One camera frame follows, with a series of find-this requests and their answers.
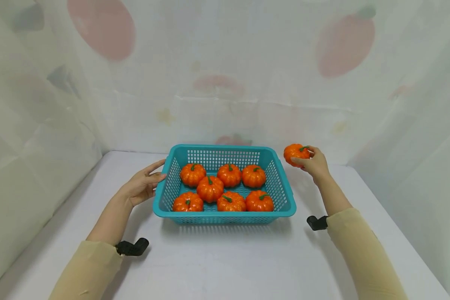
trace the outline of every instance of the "teal plastic basket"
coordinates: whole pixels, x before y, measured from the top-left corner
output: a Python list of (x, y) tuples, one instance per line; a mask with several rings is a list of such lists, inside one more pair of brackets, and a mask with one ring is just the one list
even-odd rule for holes
[[(216, 204), (204, 203), (203, 212), (174, 212), (172, 206), (182, 193), (196, 189), (184, 186), (180, 180), (180, 171), (186, 164), (202, 164), (207, 175), (216, 176), (218, 168), (224, 164), (234, 164), (243, 170), (247, 165), (259, 165), (265, 170), (267, 181), (260, 190), (266, 191), (273, 199), (275, 210), (272, 212), (219, 212)], [(290, 183), (276, 152), (268, 147), (233, 145), (176, 145), (171, 149), (165, 161), (164, 181), (156, 189), (153, 212), (159, 217), (170, 218), (178, 224), (266, 224), (276, 218), (291, 217), (297, 211)], [(241, 183), (237, 187), (225, 189), (248, 196), (249, 187)]]

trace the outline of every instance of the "black clip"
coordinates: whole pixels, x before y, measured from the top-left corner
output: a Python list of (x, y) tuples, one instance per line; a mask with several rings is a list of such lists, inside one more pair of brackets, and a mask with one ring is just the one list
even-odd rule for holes
[(327, 218), (328, 215), (324, 215), (320, 219), (317, 219), (316, 216), (311, 215), (310, 217), (307, 218), (307, 223), (310, 226), (310, 228), (312, 228), (313, 231), (326, 230), (328, 227)]
[(115, 248), (119, 255), (140, 256), (145, 252), (149, 244), (147, 239), (140, 237), (135, 244), (122, 240)]

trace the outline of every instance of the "tabletop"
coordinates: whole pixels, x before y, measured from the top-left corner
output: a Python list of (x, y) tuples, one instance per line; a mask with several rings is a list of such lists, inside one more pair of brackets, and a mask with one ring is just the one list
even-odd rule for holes
[[(166, 155), (107, 153), (0, 279), (0, 299), (47, 299), (108, 200), (130, 177)], [(325, 215), (311, 177), (282, 161), (297, 203), (268, 225), (177, 225), (149, 201), (134, 209), (124, 240), (150, 241), (125, 258), (103, 299), (357, 299), (342, 256), (306, 219)], [(447, 300), (446, 291), (351, 168), (330, 173), (388, 253), (409, 299)]]

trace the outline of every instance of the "pumpkin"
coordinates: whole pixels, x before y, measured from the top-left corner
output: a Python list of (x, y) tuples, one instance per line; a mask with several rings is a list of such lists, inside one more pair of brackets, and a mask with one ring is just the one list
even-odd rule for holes
[(217, 200), (219, 212), (244, 212), (247, 206), (245, 199), (237, 192), (226, 192)]
[(216, 202), (224, 193), (224, 183), (215, 176), (207, 176), (200, 180), (197, 186), (197, 194), (203, 201)]
[(274, 209), (272, 198), (263, 190), (251, 191), (245, 199), (245, 205), (249, 212), (272, 212)]
[(203, 200), (194, 192), (185, 192), (178, 196), (172, 207), (174, 212), (202, 212)]
[(293, 158), (310, 158), (310, 152), (308, 151), (308, 146), (302, 146), (299, 143), (293, 143), (292, 145), (286, 146), (284, 149), (284, 158), (285, 161), (294, 167), (300, 168), (301, 165), (294, 164), (292, 161)]
[(201, 164), (187, 164), (180, 172), (180, 179), (183, 184), (191, 188), (196, 188), (205, 176), (207, 176), (207, 171)]
[(242, 173), (234, 164), (222, 165), (218, 169), (217, 177), (224, 183), (226, 188), (235, 187), (242, 181)]
[(265, 184), (265, 171), (258, 165), (247, 165), (242, 171), (243, 185), (250, 188), (260, 188)]

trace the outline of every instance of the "beige sleeve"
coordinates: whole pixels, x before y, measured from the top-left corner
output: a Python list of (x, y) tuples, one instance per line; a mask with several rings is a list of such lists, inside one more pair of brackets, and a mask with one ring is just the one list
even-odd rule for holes
[(332, 215), (327, 224), (352, 275), (358, 299), (408, 299), (382, 244), (357, 209)]
[(123, 256), (112, 245), (83, 241), (65, 267), (49, 300), (99, 300), (120, 269)]

